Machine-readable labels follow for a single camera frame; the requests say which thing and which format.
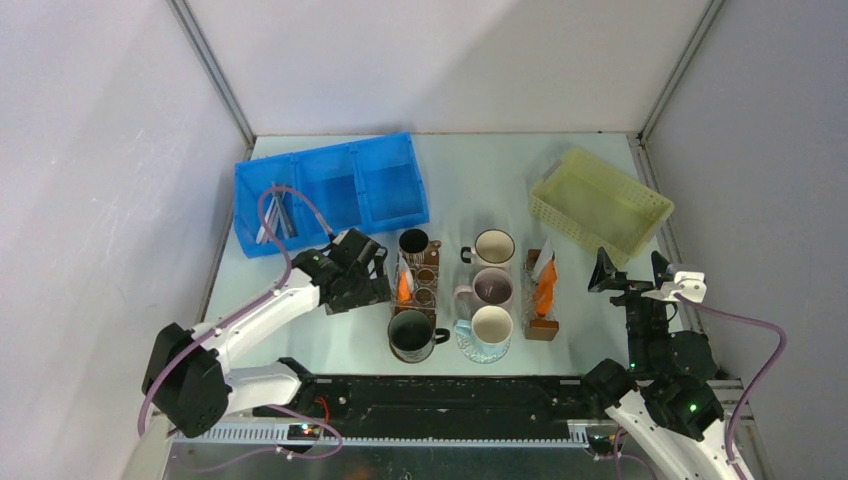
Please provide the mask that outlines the brown metallic cup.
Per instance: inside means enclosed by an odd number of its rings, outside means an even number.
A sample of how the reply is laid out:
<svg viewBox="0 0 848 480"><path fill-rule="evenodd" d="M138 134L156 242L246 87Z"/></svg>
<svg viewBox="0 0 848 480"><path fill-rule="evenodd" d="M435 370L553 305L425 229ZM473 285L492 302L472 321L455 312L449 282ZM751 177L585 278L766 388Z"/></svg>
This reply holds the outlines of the brown metallic cup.
<svg viewBox="0 0 848 480"><path fill-rule="evenodd" d="M421 229L405 230L399 237L399 254L410 267L437 266L439 264L440 240L431 240Z"/></svg>

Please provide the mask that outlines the small orange tube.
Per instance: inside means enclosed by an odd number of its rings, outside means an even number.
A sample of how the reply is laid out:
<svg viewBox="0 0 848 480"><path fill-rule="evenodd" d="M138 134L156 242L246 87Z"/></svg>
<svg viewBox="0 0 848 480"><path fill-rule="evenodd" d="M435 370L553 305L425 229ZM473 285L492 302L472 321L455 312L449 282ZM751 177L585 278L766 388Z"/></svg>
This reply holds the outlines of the small orange tube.
<svg viewBox="0 0 848 480"><path fill-rule="evenodd" d="M409 270L400 271L398 274L396 298L399 303L407 303L412 299L414 281Z"/></svg>

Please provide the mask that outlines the brown wooden oval tray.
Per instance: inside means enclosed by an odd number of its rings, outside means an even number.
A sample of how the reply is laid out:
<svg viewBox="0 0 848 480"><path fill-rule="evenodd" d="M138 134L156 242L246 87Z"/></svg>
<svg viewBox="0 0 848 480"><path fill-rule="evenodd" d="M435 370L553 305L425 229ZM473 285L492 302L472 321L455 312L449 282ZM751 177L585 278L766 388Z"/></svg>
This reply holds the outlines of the brown wooden oval tray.
<svg viewBox="0 0 848 480"><path fill-rule="evenodd" d="M394 298L390 306L389 323L392 323L397 315L405 311L415 311L428 318L435 333L438 315L437 298L441 246L441 241L431 240L421 252L422 258L415 261L408 260L406 253L400 251L396 262ZM399 300L395 289L401 278L408 282L409 294Z"/></svg>

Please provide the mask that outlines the dark green mug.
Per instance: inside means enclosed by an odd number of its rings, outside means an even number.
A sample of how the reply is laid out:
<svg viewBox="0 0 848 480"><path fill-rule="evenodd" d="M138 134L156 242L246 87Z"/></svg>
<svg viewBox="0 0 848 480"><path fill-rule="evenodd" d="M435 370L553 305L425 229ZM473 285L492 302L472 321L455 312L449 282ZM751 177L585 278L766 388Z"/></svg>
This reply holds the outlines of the dark green mug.
<svg viewBox="0 0 848 480"><path fill-rule="evenodd" d="M421 311L403 310L389 321L387 335L392 353L404 363L416 364L426 360L437 345L446 343L451 332L434 327Z"/></svg>

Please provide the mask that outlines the clear textured two-hole holder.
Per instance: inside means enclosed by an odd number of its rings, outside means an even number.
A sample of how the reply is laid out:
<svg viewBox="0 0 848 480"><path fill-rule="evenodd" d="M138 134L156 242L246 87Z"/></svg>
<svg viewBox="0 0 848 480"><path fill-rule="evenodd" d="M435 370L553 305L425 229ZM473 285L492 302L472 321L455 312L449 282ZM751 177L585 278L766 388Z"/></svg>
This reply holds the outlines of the clear textured two-hole holder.
<svg viewBox="0 0 848 480"><path fill-rule="evenodd" d="M395 275L396 279L392 287L392 298L390 305L390 313L392 316L406 310L414 310L423 313L428 317L432 325L437 323L437 298L438 298L438 282L439 268L437 266L419 266L411 267L415 276L415 291L412 294L412 299L407 303L399 303L396 298L397 282L398 282L398 267Z"/></svg>

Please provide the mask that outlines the cream mug with black rim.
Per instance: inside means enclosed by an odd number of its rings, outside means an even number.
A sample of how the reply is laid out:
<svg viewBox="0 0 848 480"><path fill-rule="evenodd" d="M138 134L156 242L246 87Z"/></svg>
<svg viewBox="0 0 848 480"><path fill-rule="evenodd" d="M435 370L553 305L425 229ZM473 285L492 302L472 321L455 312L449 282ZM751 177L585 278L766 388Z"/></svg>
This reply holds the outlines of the cream mug with black rim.
<svg viewBox="0 0 848 480"><path fill-rule="evenodd" d="M513 237L500 229L481 232L472 246L460 250L460 259L466 264L485 268L508 269L516 252Z"/></svg>

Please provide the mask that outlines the clear holder with brown lid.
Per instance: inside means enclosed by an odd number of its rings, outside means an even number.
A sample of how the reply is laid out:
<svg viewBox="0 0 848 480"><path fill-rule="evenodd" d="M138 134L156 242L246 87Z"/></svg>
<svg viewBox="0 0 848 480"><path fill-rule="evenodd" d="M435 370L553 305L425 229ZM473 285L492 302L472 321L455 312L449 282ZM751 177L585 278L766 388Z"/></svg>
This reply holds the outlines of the clear holder with brown lid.
<svg viewBox="0 0 848 480"><path fill-rule="evenodd" d="M554 314L558 273L554 259L550 259L538 275L534 274L541 253L541 249L528 249L522 264L521 325L525 339L550 342L560 330Z"/></svg>

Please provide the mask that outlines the white toothpaste tube red cap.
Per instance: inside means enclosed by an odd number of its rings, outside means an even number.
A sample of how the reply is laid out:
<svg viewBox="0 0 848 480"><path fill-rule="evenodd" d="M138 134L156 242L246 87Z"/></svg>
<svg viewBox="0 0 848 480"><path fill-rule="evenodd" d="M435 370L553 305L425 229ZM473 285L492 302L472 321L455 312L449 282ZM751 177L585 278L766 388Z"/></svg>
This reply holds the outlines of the white toothpaste tube red cap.
<svg viewBox="0 0 848 480"><path fill-rule="evenodd" d="M406 286L409 293L413 293L415 291L415 276L412 272L410 265L402 254L398 255L398 275L399 282L401 284L401 280L404 281L404 285Z"/></svg>

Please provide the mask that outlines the grey toothbrush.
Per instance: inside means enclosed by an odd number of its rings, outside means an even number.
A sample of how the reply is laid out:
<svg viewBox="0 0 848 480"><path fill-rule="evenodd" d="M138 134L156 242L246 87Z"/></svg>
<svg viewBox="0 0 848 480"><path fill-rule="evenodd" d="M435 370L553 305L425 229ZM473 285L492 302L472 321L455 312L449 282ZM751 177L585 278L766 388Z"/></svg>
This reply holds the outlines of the grey toothbrush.
<svg viewBox="0 0 848 480"><path fill-rule="evenodd" d="M285 204L286 193L283 191L275 191L273 196L277 207L278 223L282 230L283 238L290 239L295 237L297 235L297 230Z"/></svg>

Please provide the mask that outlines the light blue mug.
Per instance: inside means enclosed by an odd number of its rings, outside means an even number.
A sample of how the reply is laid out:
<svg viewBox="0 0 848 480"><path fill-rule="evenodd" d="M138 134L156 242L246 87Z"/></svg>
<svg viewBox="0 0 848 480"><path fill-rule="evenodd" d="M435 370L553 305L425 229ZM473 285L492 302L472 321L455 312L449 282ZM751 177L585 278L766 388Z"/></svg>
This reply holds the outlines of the light blue mug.
<svg viewBox="0 0 848 480"><path fill-rule="evenodd" d="M453 330L456 335L471 337L476 346L492 351L496 345L511 340L514 322L507 310L497 306L485 306L471 319L457 319Z"/></svg>

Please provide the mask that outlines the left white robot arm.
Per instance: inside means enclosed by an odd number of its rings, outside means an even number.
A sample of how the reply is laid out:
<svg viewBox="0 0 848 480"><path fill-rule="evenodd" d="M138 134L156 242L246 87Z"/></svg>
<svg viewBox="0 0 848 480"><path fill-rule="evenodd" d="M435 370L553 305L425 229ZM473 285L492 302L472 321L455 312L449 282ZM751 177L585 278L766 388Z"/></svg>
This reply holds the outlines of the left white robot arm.
<svg viewBox="0 0 848 480"><path fill-rule="evenodd" d="M285 253L280 277L235 312L192 328L164 327L142 381L138 432L145 433L152 407L189 438L229 414L257 407L281 406L297 417L311 412L316 390L293 362L237 362L282 326L319 308L332 315L388 301L386 257L384 246L349 229L322 249Z"/></svg>

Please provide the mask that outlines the pink mug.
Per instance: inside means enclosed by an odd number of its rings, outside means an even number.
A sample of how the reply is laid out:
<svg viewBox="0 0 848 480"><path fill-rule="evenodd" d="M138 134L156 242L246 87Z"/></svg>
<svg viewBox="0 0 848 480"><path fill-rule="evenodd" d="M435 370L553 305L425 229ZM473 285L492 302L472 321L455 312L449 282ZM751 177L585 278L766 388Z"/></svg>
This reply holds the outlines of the pink mug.
<svg viewBox="0 0 848 480"><path fill-rule="evenodd" d="M485 306L497 306L510 311L514 303L514 285L511 276L499 268L480 270L468 285L459 285L453 296L467 306L474 315Z"/></svg>

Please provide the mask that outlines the white toothpaste tube dark cap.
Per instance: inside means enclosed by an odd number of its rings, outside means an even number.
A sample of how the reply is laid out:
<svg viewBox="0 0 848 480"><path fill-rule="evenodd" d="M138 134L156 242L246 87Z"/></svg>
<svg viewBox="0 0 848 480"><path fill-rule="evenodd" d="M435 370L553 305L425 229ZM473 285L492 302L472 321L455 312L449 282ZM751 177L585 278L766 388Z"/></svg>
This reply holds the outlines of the white toothpaste tube dark cap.
<svg viewBox="0 0 848 480"><path fill-rule="evenodd" d="M534 280L538 280L548 264L555 258L555 252L552 245L551 237L548 236L544 242L543 247L540 249L536 263L533 267L532 277Z"/></svg>

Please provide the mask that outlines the orange toothpaste tube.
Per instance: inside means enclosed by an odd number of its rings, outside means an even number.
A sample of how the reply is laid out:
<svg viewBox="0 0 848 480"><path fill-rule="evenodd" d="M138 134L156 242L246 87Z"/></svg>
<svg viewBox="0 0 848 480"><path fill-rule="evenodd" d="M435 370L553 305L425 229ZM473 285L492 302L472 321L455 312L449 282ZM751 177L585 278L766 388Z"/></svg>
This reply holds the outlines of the orange toothpaste tube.
<svg viewBox="0 0 848 480"><path fill-rule="evenodd" d="M558 274L555 261L552 260L538 279L534 293L534 311L537 316L544 317L549 314L553 307L555 286Z"/></svg>

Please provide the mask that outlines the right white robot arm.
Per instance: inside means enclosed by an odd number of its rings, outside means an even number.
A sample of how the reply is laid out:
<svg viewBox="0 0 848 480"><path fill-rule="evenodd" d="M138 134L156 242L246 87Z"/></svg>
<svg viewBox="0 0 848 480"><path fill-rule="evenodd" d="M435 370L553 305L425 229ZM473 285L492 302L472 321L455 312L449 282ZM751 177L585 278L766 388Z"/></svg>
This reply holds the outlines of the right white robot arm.
<svg viewBox="0 0 848 480"><path fill-rule="evenodd" d="M668 307L702 303L702 272L669 263L659 252L654 277L631 280L604 248L588 284L615 290L626 311L628 366L605 359L581 379L581 402L596 418L614 420L670 479L750 479L751 469L727 439L725 408L709 382L718 372L706 335L671 331Z"/></svg>

